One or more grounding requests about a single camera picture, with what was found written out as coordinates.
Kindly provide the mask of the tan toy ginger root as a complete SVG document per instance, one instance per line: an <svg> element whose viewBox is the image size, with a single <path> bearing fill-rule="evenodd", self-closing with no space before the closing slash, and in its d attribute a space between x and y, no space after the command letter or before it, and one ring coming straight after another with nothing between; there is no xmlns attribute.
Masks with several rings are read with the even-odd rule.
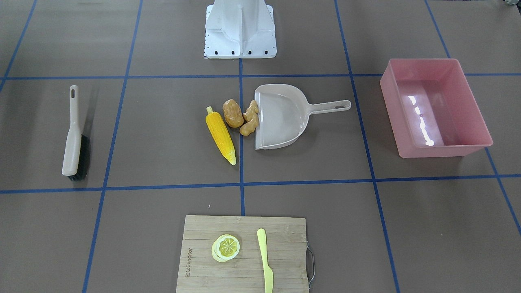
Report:
<svg viewBox="0 0 521 293"><path fill-rule="evenodd" d="M246 112L243 113L243 119L245 123L240 126L240 134L243 136L249 136L253 132L255 132L256 128L259 125L259 107L255 100L250 102L249 107L246 109Z"/></svg>

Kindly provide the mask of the brown toy potato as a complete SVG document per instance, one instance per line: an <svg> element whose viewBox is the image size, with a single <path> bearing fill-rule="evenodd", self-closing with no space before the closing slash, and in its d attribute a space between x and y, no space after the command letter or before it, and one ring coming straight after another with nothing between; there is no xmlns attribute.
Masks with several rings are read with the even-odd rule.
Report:
<svg viewBox="0 0 521 293"><path fill-rule="evenodd" d="M240 128L244 124L243 113L239 104L229 99L223 104L223 114L227 125L231 128Z"/></svg>

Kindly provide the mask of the yellow toy corn cob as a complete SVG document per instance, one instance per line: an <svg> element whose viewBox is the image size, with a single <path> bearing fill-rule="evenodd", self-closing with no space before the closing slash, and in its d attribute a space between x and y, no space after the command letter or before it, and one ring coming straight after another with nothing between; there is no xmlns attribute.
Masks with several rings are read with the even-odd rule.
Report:
<svg viewBox="0 0 521 293"><path fill-rule="evenodd" d="M220 113L207 107L206 124L221 155L233 166L236 165L236 150Z"/></svg>

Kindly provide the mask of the beige hand brush black bristles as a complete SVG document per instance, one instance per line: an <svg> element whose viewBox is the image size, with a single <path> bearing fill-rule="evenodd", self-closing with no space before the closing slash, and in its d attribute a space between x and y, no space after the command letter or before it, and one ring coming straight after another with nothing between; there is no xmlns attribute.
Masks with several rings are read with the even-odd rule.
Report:
<svg viewBox="0 0 521 293"><path fill-rule="evenodd" d="M63 156L62 175L71 181L82 181L86 178L90 166L90 139L80 128L79 120L79 87L72 85L69 89L70 125Z"/></svg>

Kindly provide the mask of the pink plastic bin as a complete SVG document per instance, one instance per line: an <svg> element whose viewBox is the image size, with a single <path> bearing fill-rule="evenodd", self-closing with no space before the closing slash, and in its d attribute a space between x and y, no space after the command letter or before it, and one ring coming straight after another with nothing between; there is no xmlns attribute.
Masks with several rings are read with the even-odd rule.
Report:
<svg viewBox="0 0 521 293"><path fill-rule="evenodd" d="M400 157L462 157L493 145L457 59L392 58L380 87Z"/></svg>

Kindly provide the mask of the yellow toy lemon slice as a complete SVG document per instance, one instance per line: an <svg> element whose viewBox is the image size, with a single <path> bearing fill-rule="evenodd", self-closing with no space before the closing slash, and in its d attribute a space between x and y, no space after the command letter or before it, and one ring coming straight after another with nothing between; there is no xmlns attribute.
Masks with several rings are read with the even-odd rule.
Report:
<svg viewBox="0 0 521 293"><path fill-rule="evenodd" d="M212 257L217 262L227 262L235 258L240 252L240 242L233 235L221 235L213 243Z"/></svg>

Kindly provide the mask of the yellow plastic toy knife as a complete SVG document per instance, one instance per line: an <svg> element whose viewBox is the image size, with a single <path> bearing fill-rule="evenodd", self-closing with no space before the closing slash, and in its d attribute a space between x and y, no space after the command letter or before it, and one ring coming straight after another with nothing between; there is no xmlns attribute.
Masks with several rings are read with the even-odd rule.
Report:
<svg viewBox="0 0 521 293"><path fill-rule="evenodd" d="M269 266L268 250L267 250L267 234L264 228L257 230L257 239L259 250L262 258L263 275L265 283L265 293L272 293L274 288L274 273Z"/></svg>

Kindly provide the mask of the bamboo cutting board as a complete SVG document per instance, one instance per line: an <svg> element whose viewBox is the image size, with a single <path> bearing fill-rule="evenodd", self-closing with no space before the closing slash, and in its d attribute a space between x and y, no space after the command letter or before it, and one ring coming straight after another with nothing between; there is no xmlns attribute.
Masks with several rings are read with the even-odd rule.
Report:
<svg viewBox="0 0 521 293"><path fill-rule="evenodd" d="M211 252L222 235L239 241L238 254L219 262ZM307 293L305 218L188 215L184 223L177 293L264 293L263 258L274 293Z"/></svg>

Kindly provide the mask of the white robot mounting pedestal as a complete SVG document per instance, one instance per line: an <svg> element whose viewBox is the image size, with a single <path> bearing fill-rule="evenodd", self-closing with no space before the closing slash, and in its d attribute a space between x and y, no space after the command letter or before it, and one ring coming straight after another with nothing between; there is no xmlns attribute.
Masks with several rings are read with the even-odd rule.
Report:
<svg viewBox="0 0 521 293"><path fill-rule="evenodd" d="M274 10L264 0L216 0L205 17L205 58L277 56Z"/></svg>

